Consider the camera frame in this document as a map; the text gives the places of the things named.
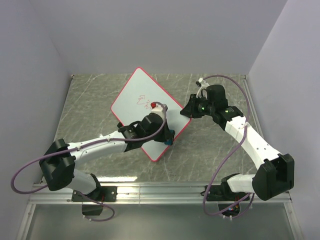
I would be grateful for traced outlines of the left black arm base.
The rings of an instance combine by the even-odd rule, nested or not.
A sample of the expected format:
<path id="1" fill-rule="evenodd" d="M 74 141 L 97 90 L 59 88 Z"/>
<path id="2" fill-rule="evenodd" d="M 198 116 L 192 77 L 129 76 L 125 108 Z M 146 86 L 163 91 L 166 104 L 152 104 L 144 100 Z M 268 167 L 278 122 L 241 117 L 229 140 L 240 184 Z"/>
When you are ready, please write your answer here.
<path id="1" fill-rule="evenodd" d="M 87 219 L 100 216 L 104 209 L 109 209 L 111 210 L 111 216 L 107 220 L 110 220 L 115 216 L 115 210 L 107 203 L 114 203 L 117 200 L 117 191 L 117 186 L 102 186 L 88 195 L 74 190 L 71 201 L 81 203 L 82 214 Z"/>

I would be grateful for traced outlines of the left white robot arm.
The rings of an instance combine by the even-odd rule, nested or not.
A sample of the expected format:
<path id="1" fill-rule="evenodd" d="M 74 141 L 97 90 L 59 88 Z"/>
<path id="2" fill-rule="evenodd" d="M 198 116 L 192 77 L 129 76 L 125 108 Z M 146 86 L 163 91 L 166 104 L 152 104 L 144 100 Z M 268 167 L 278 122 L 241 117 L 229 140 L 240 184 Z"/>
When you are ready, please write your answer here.
<path id="1" fill-rule="evenodd" d="M 118 129 L 108 135 L 83 142 L 56 140 L 39 162 L 49 190 L 70 188 L 81 192 L 89 201 L 98 200 L 101 185 L 97 177 L 76 167 L 103 156 L 139 149 L 152 141 L 171 146 L 175 131 L 169 129 L 167 110 L 167 105 L 153 102 L 150 113 L 142 120 L 129 125 L 119 123 Z"/>

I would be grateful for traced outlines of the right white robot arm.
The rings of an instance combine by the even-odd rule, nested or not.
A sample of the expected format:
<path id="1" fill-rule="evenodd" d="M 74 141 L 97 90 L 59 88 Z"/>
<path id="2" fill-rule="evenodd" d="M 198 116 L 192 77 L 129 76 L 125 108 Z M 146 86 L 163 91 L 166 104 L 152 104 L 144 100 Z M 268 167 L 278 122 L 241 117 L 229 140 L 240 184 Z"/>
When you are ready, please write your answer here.
<path id="1" fill-rule="evenodd" d="M 187 105 L 180 114 L 198 119 L 210 116 L 226 133 L 232 136 L 253 161 L 256 174 L 235 173 L 224 177 L 212 194 L 232 200 L 238 193 L 255 193 L 261 200 L 267 201 L 294 187 L 295 162 L 290 154 L 281 154 L 270 146 L 246 122 L 244 114 L 230 106 L 222 85 L 198 80 L 199 90 L 191 94 Z"/>

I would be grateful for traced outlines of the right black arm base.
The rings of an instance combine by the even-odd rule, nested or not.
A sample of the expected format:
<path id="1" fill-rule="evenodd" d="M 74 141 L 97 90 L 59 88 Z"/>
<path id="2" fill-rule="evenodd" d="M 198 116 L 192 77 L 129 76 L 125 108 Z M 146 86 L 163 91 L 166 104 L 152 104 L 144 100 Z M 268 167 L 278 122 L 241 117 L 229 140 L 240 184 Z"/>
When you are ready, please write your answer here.
<path id="1" fill-rule="evenodd" d="M 232 192 L 229 190 L 228 186 L 224 186 L 222 183 L 220 185 L 212 185 L 208 194 L 206 196 L 207 202 L 236 202 L 241 198 L 245 197 L 247 194 L 245 192 Z M 221 213 L 223 217 L 237 217 L 241 213 L 241 206 L 238 203 L 233 207 L 229 207 L 230 203 L 219 203 L 218 210 L 222 211 L 227 208 L 224 212 Z"/>

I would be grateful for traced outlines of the blue whiteboard eraser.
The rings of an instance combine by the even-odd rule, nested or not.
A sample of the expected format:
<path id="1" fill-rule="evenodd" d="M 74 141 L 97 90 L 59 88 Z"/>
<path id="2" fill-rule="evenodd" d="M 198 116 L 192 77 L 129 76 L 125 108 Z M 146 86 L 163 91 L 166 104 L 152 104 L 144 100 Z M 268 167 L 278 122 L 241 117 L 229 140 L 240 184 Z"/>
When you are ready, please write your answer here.
<path id="1" fill-rule="evenodd" d="M 167 146 L 171 146 L 173 144 L 173 140 L 172 139 L 168 139 L 164 142 L 165 145 Z"/>

